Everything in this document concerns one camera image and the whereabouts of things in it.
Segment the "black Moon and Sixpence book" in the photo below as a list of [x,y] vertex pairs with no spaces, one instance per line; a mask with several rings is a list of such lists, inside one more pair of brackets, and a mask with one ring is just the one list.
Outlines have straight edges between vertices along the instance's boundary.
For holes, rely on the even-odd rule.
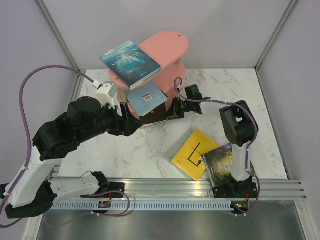
[[167,113],[166,104],[163,103],[153,109],[151,112],[146,114],[145,116],[140,116],[139,120],[143,123],[143,125],[152,125],[165,120],[165,115]]

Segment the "light blue thin book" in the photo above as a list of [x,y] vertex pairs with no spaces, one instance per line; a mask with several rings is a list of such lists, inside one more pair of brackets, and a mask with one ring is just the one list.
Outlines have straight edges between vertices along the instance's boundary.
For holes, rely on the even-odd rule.
[[153,81],[133,90],[127,89],[124,92],[134,111],[140,117],[147,115],[168,101],[167,95]]

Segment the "blue 20000 Leagues book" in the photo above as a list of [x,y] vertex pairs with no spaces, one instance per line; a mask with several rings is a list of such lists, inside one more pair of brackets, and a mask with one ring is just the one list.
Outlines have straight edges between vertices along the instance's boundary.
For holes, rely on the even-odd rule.
[[161,66],[135,43],[128,40],[102,54],[100,60],[112,70],[130,90],[161,71]]

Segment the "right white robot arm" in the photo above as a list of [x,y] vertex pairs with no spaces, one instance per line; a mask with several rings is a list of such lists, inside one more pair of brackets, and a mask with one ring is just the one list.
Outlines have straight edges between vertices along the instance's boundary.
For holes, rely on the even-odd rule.
[[187,97],[175,89],[178,97],[172,100],[170,108],[164,115],[165,119],[182,119],[185,113],[210,115],[220,118],[227,140],[232,147],[231,177],[234,181],[228,184],[228,191],[234,197],[240,197],[247,190],[244,183],[250,178],[249,147],[256,140],[259,132],[258,124],[244,100],[224,102],[203,97],[196,84],[185,88]]

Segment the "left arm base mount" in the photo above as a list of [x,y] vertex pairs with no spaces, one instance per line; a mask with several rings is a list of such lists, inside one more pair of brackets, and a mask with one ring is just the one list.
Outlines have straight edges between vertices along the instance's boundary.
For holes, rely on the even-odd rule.
[[122,193],[125,192],[126,184],[124,182],[110,182],[108,187],[100,187],[91,198],[107,198],[107,200],[100,200],[98,208],[110,208],[113,199],[121,199],[124,197]]

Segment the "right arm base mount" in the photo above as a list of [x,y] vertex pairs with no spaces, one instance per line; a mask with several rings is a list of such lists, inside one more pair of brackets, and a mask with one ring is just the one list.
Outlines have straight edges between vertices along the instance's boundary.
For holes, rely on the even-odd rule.
[[250,209],[250,199],[258,197],[258,187],[251,179],[248,181],[230,181],[221,186],[213,187],[210,190],[215,199],[244,199],[242,203],[231,204],[233,214],[247,214]]

